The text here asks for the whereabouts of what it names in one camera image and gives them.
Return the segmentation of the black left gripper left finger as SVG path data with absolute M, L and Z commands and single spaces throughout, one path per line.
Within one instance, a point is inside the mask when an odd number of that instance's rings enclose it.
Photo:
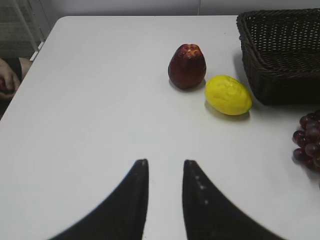
M 136 160 L 114 191 L 54 240 L 141 240 L 149 200 L 149 165 Z

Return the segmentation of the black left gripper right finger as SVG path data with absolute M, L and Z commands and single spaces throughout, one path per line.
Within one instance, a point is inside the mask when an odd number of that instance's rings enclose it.
M 280 240 L 239 210 L 195 160 L 185 160 L 182 208 L 189 240 Z

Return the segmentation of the person's hand at table edge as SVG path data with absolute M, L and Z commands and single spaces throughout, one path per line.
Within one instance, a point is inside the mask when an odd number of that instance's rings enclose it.
M 11 99 L 17 92 L 21 82 L 7 62 L 0 59 L 0 98 Z

